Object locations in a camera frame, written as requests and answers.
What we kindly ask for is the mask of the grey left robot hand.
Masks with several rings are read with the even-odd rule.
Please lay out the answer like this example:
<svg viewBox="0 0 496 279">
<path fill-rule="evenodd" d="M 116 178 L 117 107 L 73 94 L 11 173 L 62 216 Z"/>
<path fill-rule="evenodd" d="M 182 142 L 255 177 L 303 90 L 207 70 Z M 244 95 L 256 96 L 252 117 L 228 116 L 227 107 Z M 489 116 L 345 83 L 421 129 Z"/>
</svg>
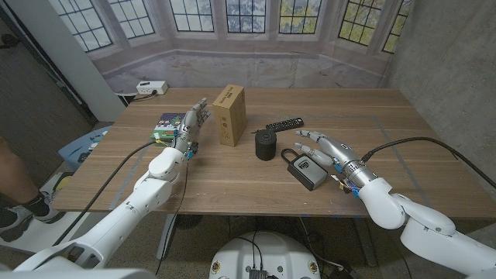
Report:
<svg viewBox="0 0 496 279">
<path fill-rule="evenodd" d="M 209 116 L 207 98 L 202 98 L 185 113 L 184 118 L 181 120 L 174 148 L 185 152 L 188 149 L 189 143 L 194 140 L 196 134 Z"/>
</svg>

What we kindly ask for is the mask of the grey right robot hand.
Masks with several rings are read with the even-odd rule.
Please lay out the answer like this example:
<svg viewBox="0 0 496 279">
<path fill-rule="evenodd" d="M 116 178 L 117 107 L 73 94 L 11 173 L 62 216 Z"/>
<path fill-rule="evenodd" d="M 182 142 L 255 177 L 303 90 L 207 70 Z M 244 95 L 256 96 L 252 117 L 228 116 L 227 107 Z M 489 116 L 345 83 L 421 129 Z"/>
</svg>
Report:
<svg viewBox="0 0 496 279">
<path fill-rule="evenodd" d="M 347 174 L 351 174 L 363 166 L 356 152 L 342 141 L 316 131 L 298 130 L 296 134 L 309 138 L 319 145 L 318 149 L 303 143 L 296 143 L 294 146 L 323 167 L 334 166 L 340 173 L 345 171 Z"/>
</svg>

